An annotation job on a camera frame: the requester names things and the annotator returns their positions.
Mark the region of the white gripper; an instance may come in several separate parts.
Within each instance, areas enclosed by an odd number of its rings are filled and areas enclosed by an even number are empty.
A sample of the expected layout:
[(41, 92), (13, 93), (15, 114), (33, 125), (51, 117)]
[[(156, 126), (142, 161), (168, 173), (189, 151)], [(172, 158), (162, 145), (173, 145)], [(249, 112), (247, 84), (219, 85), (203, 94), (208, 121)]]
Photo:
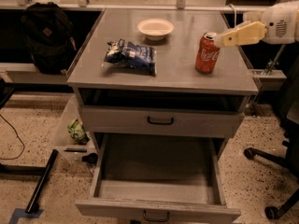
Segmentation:
[(216, 34), (218, 48), (257, 44), (291, 44), (297, 41), (297, 2), (278, 3), (266, 10), (245, 12), (242, 23)]

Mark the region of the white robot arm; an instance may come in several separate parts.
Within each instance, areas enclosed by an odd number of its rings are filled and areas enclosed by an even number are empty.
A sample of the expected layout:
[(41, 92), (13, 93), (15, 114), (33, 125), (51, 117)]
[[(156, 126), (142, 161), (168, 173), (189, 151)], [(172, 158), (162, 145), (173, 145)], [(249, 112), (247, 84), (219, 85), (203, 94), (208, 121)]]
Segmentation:
[(217, 34), (218, 48), (257, 44), (291, 44), (299, 41), (299, 1), (275, 4), (243, 14), (243, 22)]

